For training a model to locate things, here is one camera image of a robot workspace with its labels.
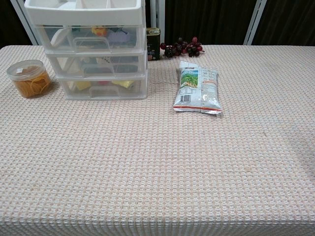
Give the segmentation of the beige checked tablecloth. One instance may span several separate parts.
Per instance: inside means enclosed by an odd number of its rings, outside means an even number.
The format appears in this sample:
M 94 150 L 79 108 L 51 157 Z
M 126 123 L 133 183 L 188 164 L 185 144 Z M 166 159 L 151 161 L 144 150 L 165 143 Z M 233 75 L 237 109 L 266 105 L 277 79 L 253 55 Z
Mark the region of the beige checked tablecloth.
M 177 113 L 180 59 L 144 100 L 24 99 L 0 49 L 0 236 L 315 236 L 315 47 L 210 45 L 223 113 Z

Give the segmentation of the yellow duck toy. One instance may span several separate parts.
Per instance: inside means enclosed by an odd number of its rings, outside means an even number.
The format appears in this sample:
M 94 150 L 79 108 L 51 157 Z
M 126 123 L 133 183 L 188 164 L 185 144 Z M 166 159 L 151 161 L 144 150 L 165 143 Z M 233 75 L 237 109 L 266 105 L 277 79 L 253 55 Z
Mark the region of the yellow duck toy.
M 107 35 L 107 28 L 106 27 L 92 27 L 91 31 L 96 36 L 106 37 L 106 35 Z

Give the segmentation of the yellow block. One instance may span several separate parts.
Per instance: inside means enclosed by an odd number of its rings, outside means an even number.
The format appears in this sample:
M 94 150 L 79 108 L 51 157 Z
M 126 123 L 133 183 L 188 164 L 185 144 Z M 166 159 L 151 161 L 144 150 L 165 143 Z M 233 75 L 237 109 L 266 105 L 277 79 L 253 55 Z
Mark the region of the yellow block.
M 79 91 L 83 91 L 85 89 L 89 89 L 92 86 L 90 81 L 75 81 L 74 87 Z

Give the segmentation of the white partition post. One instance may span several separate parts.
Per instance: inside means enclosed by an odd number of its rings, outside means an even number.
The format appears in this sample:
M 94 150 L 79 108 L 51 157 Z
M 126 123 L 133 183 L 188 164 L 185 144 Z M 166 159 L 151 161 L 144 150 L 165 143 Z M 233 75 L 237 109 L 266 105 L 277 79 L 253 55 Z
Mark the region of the white partition post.
M 243 45 L 252 45 L 267 0 L 256 0 Z
M 144 0 L 147 27 L 160 29 L 160 41 L 165 42 L 166 0 Z
M 31 26 L 24 6 L 26 0 L 10 0 L 11 5 L 17 17 L 17 32 L 19 33 L 18 41 L 22 45 L 38 45 L 36 32 Z

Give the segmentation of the white plastic drawer cabinet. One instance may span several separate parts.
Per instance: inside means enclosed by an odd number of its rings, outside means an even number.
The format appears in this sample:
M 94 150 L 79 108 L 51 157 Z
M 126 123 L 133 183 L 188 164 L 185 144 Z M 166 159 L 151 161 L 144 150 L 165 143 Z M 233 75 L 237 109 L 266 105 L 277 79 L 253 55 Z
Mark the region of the white plastic drawer cabinet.
M 142 26 L 145 28 L 145 48 L 140 51 L 124 53 L 83 53 L 83 54 L 52 54 L 114 56 L 123 54 L 142 54 L 147 52 L 146 16 L 144 0 L 26 0 L 25 9 L 34 29 L 39 25 L 54 26 Z M 114 80 L 117 78 L 60 78 L 57 80 Z

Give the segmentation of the dark red grape bunch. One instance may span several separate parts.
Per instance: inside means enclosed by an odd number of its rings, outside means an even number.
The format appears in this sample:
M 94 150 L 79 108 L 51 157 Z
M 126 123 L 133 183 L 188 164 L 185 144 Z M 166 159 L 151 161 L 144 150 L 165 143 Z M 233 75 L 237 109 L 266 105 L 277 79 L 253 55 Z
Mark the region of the dark red grape bunch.
M 198 38 L 194 36 L 190 42 L 183 40 L 179 37 L 172 45 L 166 45 L 160 43 L 161 50 L 164 50 L 164 56 L 167 58 L 178 57 L 182 55 L 188 55 L 190 58 L 199 57 L 205 53 L 202 44 L 198 41 Z

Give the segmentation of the clear jar of rubber bands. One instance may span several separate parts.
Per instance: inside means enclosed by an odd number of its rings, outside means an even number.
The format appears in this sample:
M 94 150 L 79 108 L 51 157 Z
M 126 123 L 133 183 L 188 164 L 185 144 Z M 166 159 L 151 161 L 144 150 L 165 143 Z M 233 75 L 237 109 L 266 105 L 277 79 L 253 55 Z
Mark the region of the clear jar of rubber bands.
M 51 88 L 52 81 L 40 60 L 30 59 L 17 62 L 11 65 L 6 72 L 24 98 L 43 95 Z

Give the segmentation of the olive green tin can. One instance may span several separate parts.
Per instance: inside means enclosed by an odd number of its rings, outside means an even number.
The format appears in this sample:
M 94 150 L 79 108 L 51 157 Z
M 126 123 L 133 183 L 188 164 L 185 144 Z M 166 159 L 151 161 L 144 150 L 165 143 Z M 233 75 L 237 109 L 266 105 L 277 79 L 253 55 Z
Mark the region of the olive green tin can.
M 160 59 L 160 34 L 159 28 L 146 29 L 148 60 Z

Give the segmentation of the clear plastic drawer box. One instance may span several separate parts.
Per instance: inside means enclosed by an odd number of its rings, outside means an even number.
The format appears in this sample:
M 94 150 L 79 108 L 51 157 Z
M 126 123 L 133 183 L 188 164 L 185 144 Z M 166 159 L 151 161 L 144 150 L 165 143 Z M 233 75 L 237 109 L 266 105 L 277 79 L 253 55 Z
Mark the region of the clear plastic drawer box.
M 102 57 L 106 56 L 47 55 L 60 78 L 132 78 L 147 69 L 147 52 L 110 56 L 111 63 L 105 63 Z

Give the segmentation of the black curtain panel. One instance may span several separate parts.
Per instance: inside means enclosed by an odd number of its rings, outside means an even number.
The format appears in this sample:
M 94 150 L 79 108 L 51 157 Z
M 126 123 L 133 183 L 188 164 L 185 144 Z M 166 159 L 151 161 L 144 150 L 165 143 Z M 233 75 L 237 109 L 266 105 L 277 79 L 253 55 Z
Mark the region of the black curtain panel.
M 194 36 L 203 45 L 242 45 L 256 0 L 165 0 L 164 41 Z
M 267 0 L 252 44 L 315 46 L 315 0 Z

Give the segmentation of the yellow packet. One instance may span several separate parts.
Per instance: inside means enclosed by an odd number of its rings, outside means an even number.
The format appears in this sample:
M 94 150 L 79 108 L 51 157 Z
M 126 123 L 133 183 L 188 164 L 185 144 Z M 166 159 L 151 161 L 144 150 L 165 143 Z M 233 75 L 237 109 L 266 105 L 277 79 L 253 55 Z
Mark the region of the yellow packet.
M 134 80 L 112 81 L 111 83 L 129 89 L 133 86 Z

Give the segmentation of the purple toy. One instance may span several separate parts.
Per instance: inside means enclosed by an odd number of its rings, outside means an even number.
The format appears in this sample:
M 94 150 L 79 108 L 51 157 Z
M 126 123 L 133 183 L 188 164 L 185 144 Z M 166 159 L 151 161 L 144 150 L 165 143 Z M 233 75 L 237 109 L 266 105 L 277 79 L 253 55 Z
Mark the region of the purple toy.
M 125 44 L 130 40 L 130 34 L 125 31 L 110 31 L 107 39 L 110 44 Z

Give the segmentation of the clear drawer with yellow items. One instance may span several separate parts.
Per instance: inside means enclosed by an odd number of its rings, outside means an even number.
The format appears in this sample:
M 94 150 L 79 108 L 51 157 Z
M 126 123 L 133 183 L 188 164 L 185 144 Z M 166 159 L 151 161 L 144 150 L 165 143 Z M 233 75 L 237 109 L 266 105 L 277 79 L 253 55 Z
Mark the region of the clear drawer with yellow items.
M 134 80 L 133 86 L 126 89 L 112 81 Z M 83 91 L 75 89 L 75 81 L 90 81 L 92 86 Z M 147 97 L 148 74 L 132 78 L 114 80 L 58 80 L 68 100 L 141 100 Z

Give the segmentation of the white snack bag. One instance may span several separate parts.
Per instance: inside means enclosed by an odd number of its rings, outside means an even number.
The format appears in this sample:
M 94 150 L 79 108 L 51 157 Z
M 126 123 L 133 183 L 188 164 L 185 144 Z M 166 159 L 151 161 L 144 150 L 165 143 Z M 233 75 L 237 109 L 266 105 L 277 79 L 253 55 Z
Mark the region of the white snack bag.
M 222 113 L 218 98 L 218 72 L 185 61 L 180 62 L 179 69 L 180 84 L 173 109 L 211 115 Z

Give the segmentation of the clear plastic drawer with duck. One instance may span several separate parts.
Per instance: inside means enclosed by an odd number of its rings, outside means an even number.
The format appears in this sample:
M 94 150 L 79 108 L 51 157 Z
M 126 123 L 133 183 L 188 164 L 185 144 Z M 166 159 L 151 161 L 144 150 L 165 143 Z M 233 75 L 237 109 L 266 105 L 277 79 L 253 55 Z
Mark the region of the clear plastic drawer with duck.
M 38 36 L 45 51 L 52 54 L 83 54 L 83 53 L 124 53 L 140 51 L 145 48 L 145 28 L 142 26 L 106 27 L 106 37 L 92 33 L 92 26 L 36 26 Z M 125 31 L 130 40 L 125 44 L 110 44 L 107 36 L 110 31 Z

